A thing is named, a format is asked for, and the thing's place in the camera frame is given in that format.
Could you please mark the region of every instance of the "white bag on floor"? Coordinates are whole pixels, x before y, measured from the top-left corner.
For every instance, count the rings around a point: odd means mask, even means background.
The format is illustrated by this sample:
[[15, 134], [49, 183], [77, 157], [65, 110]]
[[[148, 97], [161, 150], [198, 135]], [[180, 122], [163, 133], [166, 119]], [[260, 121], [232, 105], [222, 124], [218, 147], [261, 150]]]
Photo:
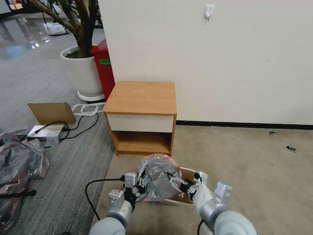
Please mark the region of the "white bag on floor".
[[49, 35], [59, 35], [66, 33], [66, 30], [63, 25], [59, 24], [58, 22], [52, 23], [44, 23], [45, 31]]

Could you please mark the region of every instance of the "silver metal bracket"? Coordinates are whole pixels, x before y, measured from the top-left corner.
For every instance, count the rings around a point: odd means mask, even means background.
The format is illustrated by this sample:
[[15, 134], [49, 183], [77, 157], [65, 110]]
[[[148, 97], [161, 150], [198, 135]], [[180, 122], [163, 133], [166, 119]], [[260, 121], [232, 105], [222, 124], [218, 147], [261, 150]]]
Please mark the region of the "silver metal bracket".
[[129, 172], [125, 174], [125, 187], [133, 188], [137, 182], [137, 173]]
[[217, 183], [214, 194], [216, 196], [216, 200], [219, 203], [223, 203], [224, 205], [226, 205], [229, 201], [231, 192], [232, 192], [232, 187], [220, 181]]
[[119, 211], [122, 208], [124, 201], [124, 192], [122, 190], [111, 190], [109, 193], [110, 211]]

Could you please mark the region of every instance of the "nightstand drawer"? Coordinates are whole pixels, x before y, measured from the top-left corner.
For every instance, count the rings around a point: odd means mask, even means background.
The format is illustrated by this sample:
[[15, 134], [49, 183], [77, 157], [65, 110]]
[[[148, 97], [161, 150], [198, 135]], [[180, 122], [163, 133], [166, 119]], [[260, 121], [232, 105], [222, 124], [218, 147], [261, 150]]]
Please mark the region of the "nightstand drawer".
[[173, 131], [174, 116], [107, 114], [107, 117], [112, 131]]

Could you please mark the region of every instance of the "black baseboard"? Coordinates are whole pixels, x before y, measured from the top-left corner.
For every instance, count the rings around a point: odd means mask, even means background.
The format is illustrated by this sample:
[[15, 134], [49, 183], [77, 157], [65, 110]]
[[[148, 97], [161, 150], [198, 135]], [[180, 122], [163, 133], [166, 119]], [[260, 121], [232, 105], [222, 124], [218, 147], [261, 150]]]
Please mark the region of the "black baseboard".
[[176, 125], [183, 125], [183, 126], [246, 127], [246, 128], [265, 128], [265, 129], [313, 130], [313, 125], [272, 124], [272, 123], [176, 121]]

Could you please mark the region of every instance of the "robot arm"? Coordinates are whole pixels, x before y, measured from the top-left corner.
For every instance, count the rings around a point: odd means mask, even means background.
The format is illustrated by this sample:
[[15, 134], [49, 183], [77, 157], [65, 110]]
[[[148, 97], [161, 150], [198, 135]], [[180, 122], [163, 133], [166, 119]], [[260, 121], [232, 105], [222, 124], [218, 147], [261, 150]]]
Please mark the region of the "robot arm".
[[[205, 234], [215, 235], [257, 235], [250, 221], [234, 211], [228, 211], [226, 205], [231, 196], [232, 187], [218, 182], [214, 193], [206, 186], [207, 174], [195, 172], [194, 180], [182, 180], [167, 173], [172, 187], [186, 193], [203, 220]], [[90, 235], [124, 235], [135, 202], [140, 194], [141, 181], [137, 173], [125, 174], [124, 190], [113, 189], [109, 193], [109, 213], [91, 229]]]
[[251, 222], [242, 214], [228, 211], [227, 204], [232, 187], [218, 182], [214, 193], [206, 186], [207, 174], [196, 172], [194, 182], [172, 177], [170, 184], [182, 193], [186, 193], [203, 220], [205, 234], [215, 235], [257, 235]]

